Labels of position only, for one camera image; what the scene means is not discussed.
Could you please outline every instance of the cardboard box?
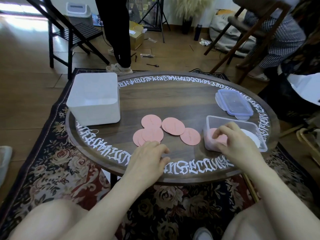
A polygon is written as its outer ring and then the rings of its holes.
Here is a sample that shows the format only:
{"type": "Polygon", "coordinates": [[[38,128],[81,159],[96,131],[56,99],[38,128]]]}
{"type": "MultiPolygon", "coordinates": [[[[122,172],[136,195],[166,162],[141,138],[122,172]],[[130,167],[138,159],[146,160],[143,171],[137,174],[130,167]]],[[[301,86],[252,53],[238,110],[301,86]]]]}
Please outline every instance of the cardboard box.
{"type": "Polygon", "coordinates": [[[129,21],[130,48],[136,50],[144,40],[143,27],[139,24],[129,21]]]}

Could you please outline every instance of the white lettering on table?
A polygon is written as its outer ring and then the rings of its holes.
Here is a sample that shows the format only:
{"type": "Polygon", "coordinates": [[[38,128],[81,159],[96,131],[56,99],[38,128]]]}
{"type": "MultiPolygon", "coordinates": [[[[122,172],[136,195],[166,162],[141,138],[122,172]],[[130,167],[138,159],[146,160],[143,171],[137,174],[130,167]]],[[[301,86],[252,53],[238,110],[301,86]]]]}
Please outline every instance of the white lettering on table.
{"type": "MultiPolygon", "coordinates": [[[[148,77],[140,77],[134,78],[130,80],[125,80],[118,82],[119,88],[126,87],[129,85],[133,85],[135,83],[146,83],[150,81],[186,81],[186,82],[193,82],[193,83],[203,83],[209,84],[214,87],[224,88],[224,89],[231,89],[229,86],[224,84],[220,84],[215,81],[206,80],[197,77],[188,77],[188,76],[173,76],[173,75],[163,75],[163,76],[148,76],[148,77]]],[[[263,139],[266,141],[267,137],[269,136],[269,127],[270,127],[270,120],[264,109],[254,101],[251,97],[247,96],[246,94],[240,92],[242,96],[255,108],[257,113],[259,114],[258,120],[258,128],[262,134],[263,139]]],[[[124,164],[125,166],[128,165],[130,161],[130,153],[119,150],[118,148],[113,147],[112,145],[108,145],[107,141],[104,139],[96,138],[96,134],[99,132],[96,129],[89,129],[86,126],[82,126],[76,122],[76,129],[79,133],[79,136],[83,139],[84,143],[88,146],[96,149],[98,152],[101,153],[103,157],[108,157],[110,160],[117,161],[119,164],[124,164]]],[[[213,172],[217,169],[227,169],[229,167],[234,167],[234,165],[226,159],[223,155],[218,156],[216,158],[204,158],[203,160],[198,160],[195,162],[195,159],[192,161],[178,161],[178,162],[169,162],[165,168],[164,173],[171,173],[171,174],[186,174],[186,173],[205,173],[207,171],[213,172]]]]}

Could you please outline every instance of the wooden floor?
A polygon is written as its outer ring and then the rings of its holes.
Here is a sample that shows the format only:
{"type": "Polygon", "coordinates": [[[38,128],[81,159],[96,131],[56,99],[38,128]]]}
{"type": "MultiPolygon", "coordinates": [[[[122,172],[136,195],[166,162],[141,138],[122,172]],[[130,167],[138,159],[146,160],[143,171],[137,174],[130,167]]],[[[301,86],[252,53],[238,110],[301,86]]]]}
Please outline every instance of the wooden floor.
{"type": "MultiPolygon", "coordinates": [[[[145,40],[135,51],[137,62],[132,58],[133,70],[190,71],[200,68],[210,71],[224,56],[219,51],[203,53],[206,47],[193,40],[193,34],[165,32],[165,41],[159,32],[147,32],[158,42],[145,40]],[[140,53],[153,54],[154,58],[140,58],[140,53]],[[159,68],[146,65],[157,64],[159,68]]],[[[200,37],[207,39],[207,34],[200,37]]],[[[114,57],[107,54],[110,48],[100,36],[92,44],[112,63],[114,57]]],[[[54,51],[57,56],[67,59],[67,42],[54,39],[54,51]]],[[[76,48],[73,67],[105,68],[105,64],[96,55],[88,56],[76,48]]],[[[0,145],[13,147],[13,157],[6,180],[0,189],[0,204],[9,192],[20,167],[26,160],[39,133],[49,117],[51,106],[58,99],[67,82],[67,67],[55,61],[55,68],[49,67],[49,46],[47,21],[44,19],[20,19],[0,17],[0,145]]],[[[229,66],[222,66],[217,72],[225,73],[235,82],[239,71],[235,65],[241,59],[234,58],[229,66]]],[[[266,84],[246,78],[242,86],[254,93],[260,92],[266,84]]],[[[282,130],[290,125],[281,123],[282,130]]],[[[288,152],[303,166],[320,185],[320,169],[310,159],[308,153],[298,142],[295,134],[280,140],[288,152]]]]}

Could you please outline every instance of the person in black pants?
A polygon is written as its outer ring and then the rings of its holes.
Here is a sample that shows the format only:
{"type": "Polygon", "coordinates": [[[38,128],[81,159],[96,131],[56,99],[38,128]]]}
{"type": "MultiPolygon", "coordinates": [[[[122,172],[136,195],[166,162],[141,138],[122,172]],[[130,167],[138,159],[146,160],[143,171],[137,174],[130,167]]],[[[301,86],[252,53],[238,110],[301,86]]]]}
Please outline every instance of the person in black pants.
{"type": "Polygon", "coordinates": [[[104,33],[113,49],[108,54],[115,56],[116,64],[106,67],[107,72],[115,72],[117,75],[130,74],[131,49],[129,36],[129,13],[126,7],[127,0],[95,0],[99,15],[104,23],[104,33]]]}

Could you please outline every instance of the carpet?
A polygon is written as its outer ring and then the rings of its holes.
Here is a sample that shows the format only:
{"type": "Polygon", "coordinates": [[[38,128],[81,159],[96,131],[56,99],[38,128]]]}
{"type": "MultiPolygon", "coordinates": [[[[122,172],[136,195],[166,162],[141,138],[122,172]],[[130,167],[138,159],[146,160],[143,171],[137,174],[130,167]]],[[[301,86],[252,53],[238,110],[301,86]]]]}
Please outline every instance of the carpet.
{"type": "MultiPolygon", "coordinates": [[[[78,73],[103,70],[75,69],[78,73]]],[[[192,72],[202,73],[199,69],[192,72]]],[[[228,80],[221,73],[216,77],[228,80]]],[[[0,239],[36,206],[54,199],[68,199],[90,210],[110,190],[102,170],[71,143],[65,130],[66,101],[72,82],[66,84],[52,106],[50,117],[19,171],[0,208],[0,239]]],[[[310,208],[319,199],[311,176],[278,144],[267,163],[310,208]]],[[[221,239],[232,218],[255,202],[242,175],[221,182],[195,186],[148,188],[124,216],[118,239],[191,239],[199,227],[221,239]]]]}

